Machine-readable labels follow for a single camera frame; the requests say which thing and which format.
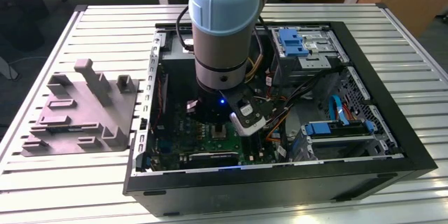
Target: yellow wire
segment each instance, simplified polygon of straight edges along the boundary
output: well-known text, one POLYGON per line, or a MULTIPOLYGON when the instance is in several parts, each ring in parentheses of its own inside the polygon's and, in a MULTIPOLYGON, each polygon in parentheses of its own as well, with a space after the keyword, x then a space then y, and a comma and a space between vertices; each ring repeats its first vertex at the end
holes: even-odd
POLYGON ((255 63, 254 63, 253 59, 251 58, 247 58, 247 59, 250 60, 253 67, 255 67, 255 63))
POLYGON ((255 75, 245 82, 245 83, 250 83, 254 79, 255 75))

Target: blue drive bracket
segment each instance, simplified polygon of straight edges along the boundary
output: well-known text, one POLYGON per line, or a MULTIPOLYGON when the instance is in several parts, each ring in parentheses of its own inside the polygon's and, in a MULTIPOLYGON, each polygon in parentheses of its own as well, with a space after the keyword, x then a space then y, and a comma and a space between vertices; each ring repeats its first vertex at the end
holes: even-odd
POLYGON ((333 95, 330 97, 330 101, 329 101, 330 120, 337 120, 334 103, 337 103, 339 119, 343 121, 345 125, 350 125, 350 122, 349 122, 349 120, 346 118, 346 114, 345 114, 342 98, 338 95, 333 95))
POLYGON ((329 123, 311 123, 306 125, 307 135, 331 134, 329 123))
POLYGON ((287 57, 307 57, 310 51, 303 47, 303 37, 295 29, 279 29, 279 42, 287 57))

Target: orange wire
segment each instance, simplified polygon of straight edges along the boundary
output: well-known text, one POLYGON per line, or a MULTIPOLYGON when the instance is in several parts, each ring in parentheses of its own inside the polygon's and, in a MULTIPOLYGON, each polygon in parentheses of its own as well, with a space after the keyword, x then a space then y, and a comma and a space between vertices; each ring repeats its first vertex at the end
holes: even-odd
POLYGON ((271 138, 271 135, 273 135, 275 129, 279 128, 281 124, 282 124, 283 121, 287 119, 289 114, 290 114, 290 112, 289 112, 289 113, 286 114, 286 116, 281 119, 281 121, 278 122, 278 124, 274 126, 273 131, 269 133, 269 136, 266 137, 266 139, 267 139, 269 141, 270 141, 270 139, 273 139, 273 138, 271 138))
MULTIPOLYGON (((267 96, 269 98, 271 98, 271 99, 275 99, 275 97, 273 97, 273 96, 271 96, 271 87, 269 88, 269 90, 267 90, 267 93, 266 93, 266 94, 267 94, 266 96, 267 96)), ((289 98, 287 98, 287 97, 285 97, 285 96, 282 96, 282 97, 281 97, 281 100, 283 100, 283 101, 287 101, 287 100, 289 100, 289 98)))
POLYGON ((343 109, 345 109, 345 111, 346 111, 346 113, 347 113, 347 117, 349 117, 349 119, 350 119, 350 120, 354 120, 354 119, 355 119, 355 118, 354 118, 354 115, 353 115, 353 113, 351 113, 351 111, 350 111, 350 109, 349 109, 349 107, 347 107, 346 104, 343 105, 343 109))

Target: black cable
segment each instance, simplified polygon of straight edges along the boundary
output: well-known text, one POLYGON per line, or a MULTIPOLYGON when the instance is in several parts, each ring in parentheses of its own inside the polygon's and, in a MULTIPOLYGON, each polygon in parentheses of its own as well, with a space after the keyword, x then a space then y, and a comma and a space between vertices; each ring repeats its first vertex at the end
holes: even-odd
POLYGON ((263 42, 262 42, 262 38, 261 38, 261 34, 259 34, 258 28, 254 28, 254 33, 255 33, 255 38, 258 39, 258 43, 259 43, 261 54, 265 55, 263 42))
POLYGON ((269 33, 270 41, 271 41, 273 48, 274 48, 274 58, 278 61, 278 70, 279 70, 279 74, 281 74, 281 85, 279 85, 278 96, 277 96, 277 98, 274 100, 274 102, 277 102, 279 100, 279 98, 282 97, 282 91, 283 91, 283 86, 285 86, 285 82, 283 82, 283 70, 282 70, 282 65, 281 65, 281 52, 279 52, 279 49, 278 49, 278 46, 277 46, 277 43, 275 43, 275 40, 274 40, 273 33, 271 33, 270 29, 269 29, 269 26, 265 23, 265 20, 263 20, 262 16, 259 17, 259 19, 261 19, 261 23, 262 23, 262 25, 265 27, 265 30, 269 33))
POLYGON ((315 88, 315 86, 318 85, 319 80, 322 79, 322 77, 325 77, 326 75, 331 74, 331 73, 337 73, 341 72, 345 69, 345 67, 337 67, 334 69, 329 69, 329 70, 322 70, 315 76, 313 76, 309 81, 306 81, 293 92, 289 100, 285 102, 283 106, 279 108, 282 109, 279 115, 275 116, 274 119, 269 120, 267 124, 275 122, 278 119, 282 118, 282 116, 290 111, 290 109, 293 108, 293 106, 295 105, 295 99, 301 98, 303 95, 306 95, 310 91, 313 91, 313 89, 315 88))
POLYGON ((187 13, 189 11, 189 6, 186 7, 186 9, 183 10, 183 12, 181 12, 179 14, 179 17, 178 17, 178 20, 177 20, 177 32, 178 32, 178 37, 179 37, 179 41, 181 41, 181 44, 183 46, 183 48, 190 51, 190 52, 194 52, 195 51, 195 47, 194 45, 187 45, 186 42, 185 42, 185 39, 183 39, 183 36, 181 34, 181 27, 179 27, 179 23, 181 23, 181 20, 182 20, 182 17, 185 16, 185 14, 187 13))
POLYGON ((287 136, 287 120, 283 121, 283 123, 279 126, 279 132, 281 132, 281 145, 283 149, 287 151, 286 155, 286 162, 290 160, 290 148, 289 148, 289 136, 287 136))

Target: aluminum table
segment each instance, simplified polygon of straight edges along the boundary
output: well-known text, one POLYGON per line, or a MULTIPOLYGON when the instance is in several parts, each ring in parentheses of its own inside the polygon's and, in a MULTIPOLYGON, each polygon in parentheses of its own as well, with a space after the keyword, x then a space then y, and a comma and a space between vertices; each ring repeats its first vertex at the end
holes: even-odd
MULTIPOLYGON (((54 73, 81 58, 109 79, 130 74, 146 86, 157 23, 174 23, 185 6, 89 6, 73 15, 0 144, 0 223, 447 223, 448 75, 389 9, 377 5, 269 5, 267 21, 345 21, 410 120, 439 169, 362 201, 158 219, 122 194, 129 153, 23 157, 47 101, 54 73)), ((135 108, 141 115, 142 108, 135 108)), ((139 127, 139 119, 133 129, 139 127)))

